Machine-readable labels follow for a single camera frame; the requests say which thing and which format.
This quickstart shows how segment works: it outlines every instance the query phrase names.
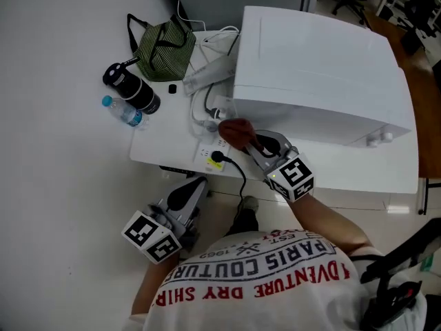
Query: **brown wooden desk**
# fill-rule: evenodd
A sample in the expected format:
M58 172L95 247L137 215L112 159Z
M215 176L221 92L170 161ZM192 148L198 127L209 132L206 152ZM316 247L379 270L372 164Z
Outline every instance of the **brown wooden desk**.
M406 74L407 85L411 93L418 137L419 177L426 178L424 210L427 210L429 179L441 178L441 94L433 75L426 53L420 48L414 55L408 55L402 45L403 29L365 12L369 27L375 33L389 40L398 65Z

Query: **plastic water bottle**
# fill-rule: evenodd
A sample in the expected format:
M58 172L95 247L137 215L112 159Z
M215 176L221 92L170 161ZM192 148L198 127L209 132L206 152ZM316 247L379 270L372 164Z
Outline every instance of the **plastic water bottle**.
M102 103L109 110L110 114L123 123L137 130L144 130L147 127L149 117L134 106L131 106L124 99L104 96Z

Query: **black power cord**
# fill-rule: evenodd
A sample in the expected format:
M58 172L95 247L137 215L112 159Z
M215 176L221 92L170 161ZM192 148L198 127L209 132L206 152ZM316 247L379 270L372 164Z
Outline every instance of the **black power cord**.
M232 46L229 47L227 56L229 56L231 54L231 52L233 50L233 47L234 47L234 44L236 44L236 41L237 41L238 38L239 38L239 34L236 35L236 38L234 38L234 40L233 40ZM213 85L214 85L214 83L209 85L208 91L205 94L204 109L205 109L206 113L208 113L213 119L219 119L220 110L218 108L208 109L208 107L207 107L207 99L208 99L209 93L212 91Z
M233 161L231 158L225 156L221 151L214 151L212 153L212 160L220 163L220 162L228 162L231 163L233 166L235 166L237 168L237 170L240 172L240 174L242 175L243 178L243 184L242 187L239 190L239 196L240 196L240 202L237 205L237 212L236 212L236 216L234 217L234 220L236 220L237 216L239 215L239 207L242 204L243 201L243 196L242 196L242 191L243 188L245 187L245 184L247 183L247 177L245 176L245 173L243 172L243 170L239 167L239 165Z

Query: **black pants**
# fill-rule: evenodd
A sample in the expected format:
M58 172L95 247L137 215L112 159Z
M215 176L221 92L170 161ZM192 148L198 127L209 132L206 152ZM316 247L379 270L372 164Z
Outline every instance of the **black pants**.
M239 212L225 236L244 232L257 232L258 230L259 223L257 222L256 214L248 208Z

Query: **yellow label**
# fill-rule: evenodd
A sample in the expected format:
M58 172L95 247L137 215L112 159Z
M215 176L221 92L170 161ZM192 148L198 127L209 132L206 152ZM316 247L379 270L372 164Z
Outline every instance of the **yellow label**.
M210 164L211 166L215 167L216 169L222 169L222 163L217 163L215 161L213 161L211 158L207 158L207 163Z

